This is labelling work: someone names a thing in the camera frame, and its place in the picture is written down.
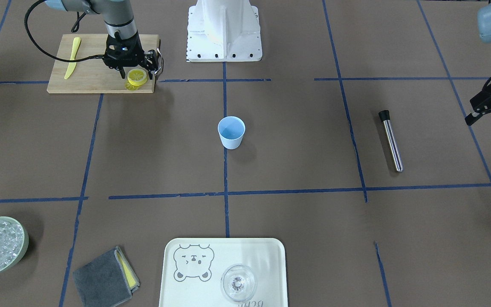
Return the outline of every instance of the yellow fruit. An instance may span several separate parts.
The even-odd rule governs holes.
[[[130,82],[131,85],[138,87],[144,85],[149,80],[147,77],[147,72],[141,68],[134,68],[130,70],[127,76],[128,82]]]
[[[126,82],[124,84],[124,87],[126,87],[126,89],[127,90],[130,90],[130,91],[135,91],[136,89],[139,89],[140,88],[139,86],[131,85],[130,82]]]

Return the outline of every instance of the metal muddler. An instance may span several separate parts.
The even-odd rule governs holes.
[[[403,161],[401,161],[401,154],[399,153],[399,148],[397,147],[397,142],[395,141],[395,136],[393,135],[393,129],[391,128],[390,111],[380,111],[378,116],[380,117],[380,120],[384,124],[384,129],[386,130],[387,142],[390,144],[391,156],[393,158],[395,170],[402,173]]]

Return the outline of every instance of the gray cloth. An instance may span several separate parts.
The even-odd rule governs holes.
[[[84,307],[115,307],[132,298],[117,252],[118,246],[73,272]]]

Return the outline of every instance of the bowl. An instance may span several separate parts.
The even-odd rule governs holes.
[[[0,222],[8,222],[10,223],[11,225],[19,225],[21,229],[20,233],[22,234],[22,239],[18,242],[18,245],[16,247],[16,250],[15,250],[15,254],[16,256],[12,257],[12,260],[10,261],[10,263],[6,264],[5,266],[2,266],[0,268],[0,272],[3,272],[3,271],[6,271],[8,269],[10,269],[11,267],[13,267],[15,264],[17,264],[21,259],[22,257],[24,256],[24,254],[26,253],[26,249],[28,249],[28,243],[29,243],[29,237],[28,237],[28,232],[26,231],[26,229],[24,229],[24,227],[22,226],[22,224],[15,220],[14,218],[12,217],[8,217],[8,216],[0,216]]]

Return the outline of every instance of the silver rod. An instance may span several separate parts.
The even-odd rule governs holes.
[[[386,130],[387,141],[390,144],[391,156],[393,158],[393,164],[395,165],[395,170],[399,173],[403,172],[403,161],[401,161],[401,154],[399,153],[399,148],[397,147],[397,142],[395,141],[395,136],[393,135],[393,129],[391,128],[391,121],[384,120],[384,129]]]

